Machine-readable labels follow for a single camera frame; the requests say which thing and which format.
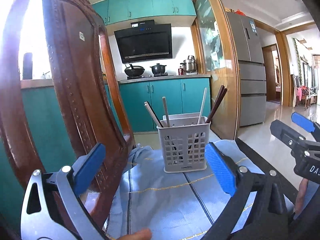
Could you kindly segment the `person's right hand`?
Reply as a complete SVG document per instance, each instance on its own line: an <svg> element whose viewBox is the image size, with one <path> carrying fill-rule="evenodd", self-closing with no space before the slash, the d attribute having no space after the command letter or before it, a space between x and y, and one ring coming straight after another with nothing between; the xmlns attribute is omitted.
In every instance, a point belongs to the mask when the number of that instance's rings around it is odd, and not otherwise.
<svg viewBox="0 0 320 240"><path fill-rule="evenodd" d="M306 191L308 188L308 180L303 178L302 181L300 182L298 193L297 193L297 198L295 202L295 214L299 215L303 209L303 204L304 204L304 198L306 195Z"/></svg>

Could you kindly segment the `person's left hand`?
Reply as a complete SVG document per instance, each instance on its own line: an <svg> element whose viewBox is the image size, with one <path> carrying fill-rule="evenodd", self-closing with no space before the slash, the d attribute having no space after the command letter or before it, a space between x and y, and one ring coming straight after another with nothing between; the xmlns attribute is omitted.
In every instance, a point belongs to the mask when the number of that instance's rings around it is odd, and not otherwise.
<svg viewBox="0 0 320 240"><path fill-rule="evenodd" d="M152 232L150 229L142 229L133 234L121 236L118 240L150 240L152 238Z"/></svg>

